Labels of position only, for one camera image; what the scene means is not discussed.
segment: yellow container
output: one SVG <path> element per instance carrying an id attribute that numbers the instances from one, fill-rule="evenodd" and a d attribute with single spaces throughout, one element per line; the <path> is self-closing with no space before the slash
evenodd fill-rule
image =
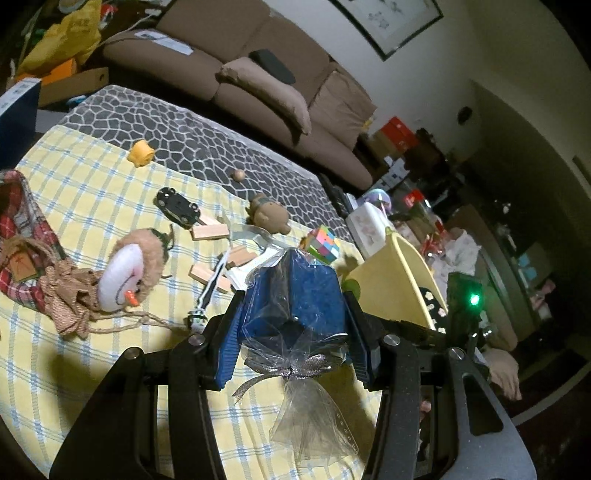
<path id="1" fill-rule="evenodd" d="M 349 273 L 342 287 L 355 294 L 365 313 L 388 320 L 434 329 L 419 287 L 431 290 L 447 312 L 421 254 L 397 233 L 386 235 L 386 245 Z"/>

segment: cellophane bag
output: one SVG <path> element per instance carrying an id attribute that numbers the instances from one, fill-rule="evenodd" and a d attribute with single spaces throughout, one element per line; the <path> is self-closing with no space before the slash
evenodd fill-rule
<path id="1" fill-rule="evenodd" d="M 346 309 L 334 269 L 287 249 L 251 273 L 241 340 L 256 383 L 285 379 L 271 440 L 291 446 L 298 466 L 326 466 L 358 448 L 326 390 L 313 378 L 339 368 L 347 353 Z"/>

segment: yellow plastic bag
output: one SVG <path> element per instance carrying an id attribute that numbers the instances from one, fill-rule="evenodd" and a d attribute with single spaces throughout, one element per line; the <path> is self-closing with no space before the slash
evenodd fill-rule
<path id="1" fill-rule="evenodd" d="M 80 10 L 52 25 L 22 61 L 18 74 L 43 76 L 74 57 L 83 65 L 100 43 L 100 0 L 89 0 Z"/>

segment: toy car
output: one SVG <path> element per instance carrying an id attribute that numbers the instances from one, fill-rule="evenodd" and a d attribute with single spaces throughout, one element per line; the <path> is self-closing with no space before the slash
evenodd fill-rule
<path id="1" fill-rule="evenodd" d="M 156 205 L 184 228 L 193 226 L 201 215 L 197 203 L 189 202 L 170 187 L 164 187 L 158 191 Z"/>

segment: wooden ball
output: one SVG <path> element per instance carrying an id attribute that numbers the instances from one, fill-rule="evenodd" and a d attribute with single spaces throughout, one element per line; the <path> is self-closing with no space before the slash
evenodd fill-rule
<path id="1" fill-rule="evenodd" d="M 243 181 L 245 178 L 246 178 L 246 172 L 244 172 L 244 170 L 237 169 L 237 170 L 234 170 L 234 172 L 232 173 L 232 180 L 237 181 L 238 183 Z"/>

